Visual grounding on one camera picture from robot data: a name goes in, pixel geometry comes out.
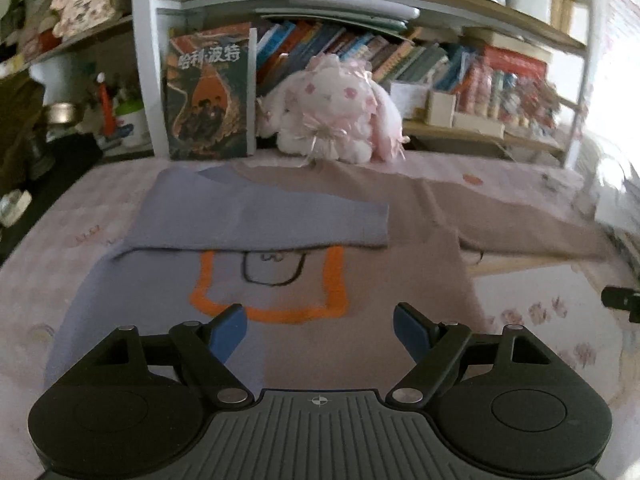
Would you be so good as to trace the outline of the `lilac and taupe sweater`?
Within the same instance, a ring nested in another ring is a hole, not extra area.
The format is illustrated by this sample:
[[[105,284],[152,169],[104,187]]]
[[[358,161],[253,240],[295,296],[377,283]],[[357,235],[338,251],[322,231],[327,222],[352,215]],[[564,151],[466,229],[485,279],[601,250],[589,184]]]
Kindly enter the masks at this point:
[[[228,367],[248,388],[386,392],[412,364],[393,329],[401,302],[489,330],[468,249],[593,259],[606,243],[590,224],[459,183],[338,162],[169,168],[81,284],[44,379],[116,327],[163,334],[240,304],[248,330]]]

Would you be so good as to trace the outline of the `pink checkered desk mat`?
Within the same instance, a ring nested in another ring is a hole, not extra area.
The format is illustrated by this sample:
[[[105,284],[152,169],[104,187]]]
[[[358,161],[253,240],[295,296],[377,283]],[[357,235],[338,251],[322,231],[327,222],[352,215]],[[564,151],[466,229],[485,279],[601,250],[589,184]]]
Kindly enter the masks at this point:
[[[99,166],[75,183],[26,234],[1,268],[1,474],[33,479],[41,467],[26,431],[42,387],[50,344],[92,266],[128,230],[166,160]],[[513,162],[411,152],[392,170],[460,182],[509,203],[528,203],[567,219],[582,185],[571,171]],[[469,252],[464,257],[489,322],[522,318],[608,400],[614,431],[600,461],[609,479],[639,474],[639,329],[605,309],[601,290],[631,287],[620,257],[601,261]]]

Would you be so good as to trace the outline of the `white green lidded cup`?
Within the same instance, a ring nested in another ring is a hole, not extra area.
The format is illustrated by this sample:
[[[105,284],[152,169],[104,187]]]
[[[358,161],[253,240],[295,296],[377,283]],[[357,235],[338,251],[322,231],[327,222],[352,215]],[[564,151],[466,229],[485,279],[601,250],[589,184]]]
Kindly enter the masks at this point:
[[[114,110],[116,133],[125,148],[137,148],[149,142],[149,126],[141,100],[127,101]]]

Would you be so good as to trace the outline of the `small white box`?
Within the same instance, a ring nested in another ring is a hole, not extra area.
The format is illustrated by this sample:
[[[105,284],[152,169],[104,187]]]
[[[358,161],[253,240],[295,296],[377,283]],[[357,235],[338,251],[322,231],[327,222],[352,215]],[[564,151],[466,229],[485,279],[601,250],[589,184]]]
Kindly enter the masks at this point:
[[[425,122],[439,128],[451,128],[456,111],[457,97],[439,91],[431,91],[426,101]]]

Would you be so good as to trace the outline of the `row of colourful books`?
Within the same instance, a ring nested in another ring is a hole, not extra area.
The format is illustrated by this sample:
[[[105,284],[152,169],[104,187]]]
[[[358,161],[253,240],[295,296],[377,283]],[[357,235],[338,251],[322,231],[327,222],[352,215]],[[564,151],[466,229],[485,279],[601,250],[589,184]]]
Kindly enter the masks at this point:
[[[461,113],[548,133],[560,100],[547,79],[550,52],[484,27],[382,29],[309,16],[274,21],[258,35],[257,91],[266,94],[320,54],[367,64],[383,87],[423,84],[453,94]]]

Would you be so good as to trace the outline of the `orange red bottle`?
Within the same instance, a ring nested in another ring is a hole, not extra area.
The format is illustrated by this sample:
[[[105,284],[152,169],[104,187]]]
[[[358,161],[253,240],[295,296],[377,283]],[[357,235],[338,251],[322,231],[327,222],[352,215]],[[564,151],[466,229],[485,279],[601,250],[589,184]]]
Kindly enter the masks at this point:
[[[113,113],[113,103],[108,95],[104,73],[98,73],[98,76],[96,76],[96,83],[98,84],[100,103],[104,118],[103,134],[109,138],[115,133],[117,124]]]

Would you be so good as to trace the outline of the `pink white plush bunny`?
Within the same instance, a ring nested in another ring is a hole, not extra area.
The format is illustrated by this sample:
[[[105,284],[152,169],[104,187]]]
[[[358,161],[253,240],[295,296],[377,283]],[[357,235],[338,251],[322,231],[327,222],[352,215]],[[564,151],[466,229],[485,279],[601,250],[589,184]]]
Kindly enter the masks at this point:
[[[365,164],[404,154],[404,120],[368,64],[335,54],[311,58],[257,100],[256,136],[288,155]]]

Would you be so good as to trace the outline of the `metal bowl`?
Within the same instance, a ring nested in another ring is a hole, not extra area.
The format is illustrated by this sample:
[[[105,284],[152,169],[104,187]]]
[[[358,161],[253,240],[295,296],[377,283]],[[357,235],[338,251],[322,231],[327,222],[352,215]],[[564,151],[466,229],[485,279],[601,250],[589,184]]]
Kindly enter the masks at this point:
[[[43,117],[48,126],[73,126],[81,122],[82,108],[73,102],[51,103],[43,107]]]

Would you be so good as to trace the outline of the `Harry Potter book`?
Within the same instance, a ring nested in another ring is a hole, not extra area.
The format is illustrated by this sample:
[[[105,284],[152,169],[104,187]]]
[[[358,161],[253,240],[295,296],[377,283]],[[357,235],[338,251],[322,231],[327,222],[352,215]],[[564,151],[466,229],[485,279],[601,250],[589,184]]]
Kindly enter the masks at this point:
[[[170,40],[165,112],[172,159],[255,154],[256,47],[250,23]]]

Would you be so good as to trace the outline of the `white wooden bookshelf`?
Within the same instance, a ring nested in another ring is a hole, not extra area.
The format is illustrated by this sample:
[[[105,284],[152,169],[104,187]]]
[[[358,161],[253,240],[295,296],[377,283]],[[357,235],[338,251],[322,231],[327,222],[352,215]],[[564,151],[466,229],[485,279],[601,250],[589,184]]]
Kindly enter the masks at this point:
[[[596,68],[598,13],[602,3],[603,0],[570,0],[571,6],[586,10],[586,38],[579,41],[538,18],[492,0],[132,0],[134,47],[152,150],[160,158],[169,155],[160,55],[169,29],[200,27],[206,21],[231,24],[247,20],[263,8],[275,8],[288,13],[329,11],[337,18],[352,21],[390,18],[410,25],[485,27],[579,58],[582,76],[578,98],[562,102],[573,113],[568,140],[561,151],[563,165],[572,168],[582,147],[582,126]]]

